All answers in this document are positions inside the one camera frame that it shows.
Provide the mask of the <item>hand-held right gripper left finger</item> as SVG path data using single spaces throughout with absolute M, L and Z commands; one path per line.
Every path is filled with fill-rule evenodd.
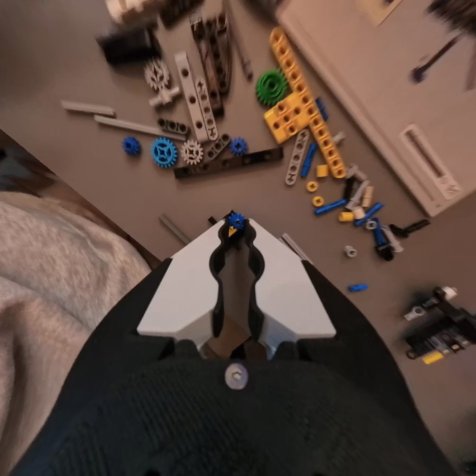
M 140 336 L 190 340 L 200 352 L 212 337 L 218 283 L 210 258 L 221 244 L 224 219 L 171 257 L 165 274 L 137 326 Z

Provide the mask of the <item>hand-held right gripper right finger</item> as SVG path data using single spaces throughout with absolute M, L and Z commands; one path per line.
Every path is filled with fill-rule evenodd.
M 248 267 L 253 273 L 248 327 L 272 358 L 285 342 L 333 338 L 336 329 L 302 260 L 253 219 L 244 225 Z

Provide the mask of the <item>grey lego pin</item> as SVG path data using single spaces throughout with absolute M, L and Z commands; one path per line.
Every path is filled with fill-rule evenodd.
M 396 238 L 396 235 L 390 229 L 389 225 L 383 225 L 382 231 L 394 253 L 401 253 L 404 251 L 404 248 L 401 246 L 400 241 Z
M 360 183 L 359 187 L 353 193 L 353 195 L 351 196 L 350 200 L 348 201 L 346 205 L 347 210 L 353 211 L 356 207 L 360 206 L 363 194 L 369 185 L 370 185 L 369 180 L 366 180 Z

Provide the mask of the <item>blue lego axle pin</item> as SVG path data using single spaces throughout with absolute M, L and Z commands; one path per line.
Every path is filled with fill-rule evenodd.
M 304 159 L 302 169 L 301 169 L 300 176 L 302 178 L 305 178 L 308 175 L 317 148 L 318 148 L 318 145 L 315 142 L 311 143 L 311 145 L 309 146 L 309 149 L 306 153 L 306 158 Z

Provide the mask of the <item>long black lego beam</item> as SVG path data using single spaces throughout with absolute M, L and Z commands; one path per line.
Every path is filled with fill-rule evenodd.
M 188 179 L 207 175 L 224 173 L 232 170 L 249 168 L 254 165 L 271 164 L 282 161 L 284 148 L 272 149 L 248 153 L 243 156 L 230 156 L 228 158 L 214 159 L 197 165 L 187 165 L 175 168 L 175 179 Z

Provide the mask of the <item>dark grey lego beam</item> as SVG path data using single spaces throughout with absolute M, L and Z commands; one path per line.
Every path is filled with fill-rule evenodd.
M 205 160 L 214 160 L 221 153 L 223 153 L 229 146 L 231 137 L 229 134 L 222 134 L 218 139 L 213 141 L 209 146 L 204 150 L 204 159 Z

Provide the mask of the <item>large azure lego gear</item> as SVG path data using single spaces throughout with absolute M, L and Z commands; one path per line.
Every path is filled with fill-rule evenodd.
M 152 143 L 151 156 L 156 165 L 168 169 L 175 165 L 178 151 L 172 140 L 166 137 L 158 137 Z

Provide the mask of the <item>light grey lego gear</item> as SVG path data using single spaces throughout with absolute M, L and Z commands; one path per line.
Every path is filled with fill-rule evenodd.
M 144 77 L 146 83 L 154 91 L 169 88 L 170 71 L 167 64 L 159 58 L 152 58 L 146 63 L 144 66 Z
M 204 149 L 199 142 L 187 140 L 181 147 L 181 157 L 188 165 L 197 165 L 203 159 Z

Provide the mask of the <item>thin grey lego liftarm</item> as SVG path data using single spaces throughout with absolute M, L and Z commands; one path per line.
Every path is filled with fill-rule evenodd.
M 196 77 L 195 88 L 199 99 L 199 105 L 203 116 L 207 137 L 210 141 L 215 141 L 219 138 L 219 133 L 217 130 L 215 117 L 211 109 L 208 88 L 203 76 Z
M 289 161 L 288 169 L 285 176 L 285 184 L 291 187 L 295 184 L 301 163 L 306 152 L 306 147 L 309 141 L 310 131 L 308 128 L 302 129 L 295 140 L 294 148 Z

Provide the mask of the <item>long yellow lego beam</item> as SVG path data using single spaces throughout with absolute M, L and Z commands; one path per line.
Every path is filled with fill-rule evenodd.
M 271 51 L 288 82 L 291 93 L 308 93 L 315 100 L 315 96 L 308 84 L 290 42 L 281 28 L 275 27 L 272 30 L 269 44 Z M 317 116 L 311 120 L 310 125 L 307 128 L 309 128 L 312 136 L 316 140 L 321 153 L 329 166 L 332 176 L 336 179 L 344 178 L 347 172 L 345 164 L 339 153 L 338 147 L 333 141 L 327 123 L 323 120 L 319 111 Z

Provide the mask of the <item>light grey lego connector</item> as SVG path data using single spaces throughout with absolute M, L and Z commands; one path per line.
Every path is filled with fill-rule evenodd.
M 172 104 L 174 99 L 179 97 L 182 94 L 182 91 L 179 86 L 173 88 L 163 88 L 159 93 L 149 100 L 149 105 L 152 108 L 160 108 L 163 106 L 168 106 Z

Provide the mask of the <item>green lego gear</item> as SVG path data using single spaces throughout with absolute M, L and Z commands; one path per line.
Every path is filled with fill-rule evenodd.
M 289 85 L 279 69 L 265 71 L 256 84 L 257 99 L 265 106 L 275 106 L 286 96 Z

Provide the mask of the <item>light grey lego beam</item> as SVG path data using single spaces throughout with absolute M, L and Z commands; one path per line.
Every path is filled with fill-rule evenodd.
M 175 62 L 196 139 L 199 143 L 208 142 L 209 138 L 186 52 L 175 53 Z

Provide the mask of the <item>lego instruction booklet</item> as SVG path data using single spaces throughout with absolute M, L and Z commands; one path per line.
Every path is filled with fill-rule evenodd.
M 282 1 L 276 20 L 428 215 L 475 193 L 475 3 Z

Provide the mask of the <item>dark grey three-hole beam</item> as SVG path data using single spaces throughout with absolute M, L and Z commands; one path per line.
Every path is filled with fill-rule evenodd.
M 164 132 L 180 135 L 183 137 L 188 137 L 191 132 L 191 129 L 187 124 L 165 117 L 158 117 L 157 124 L 158 127 Z

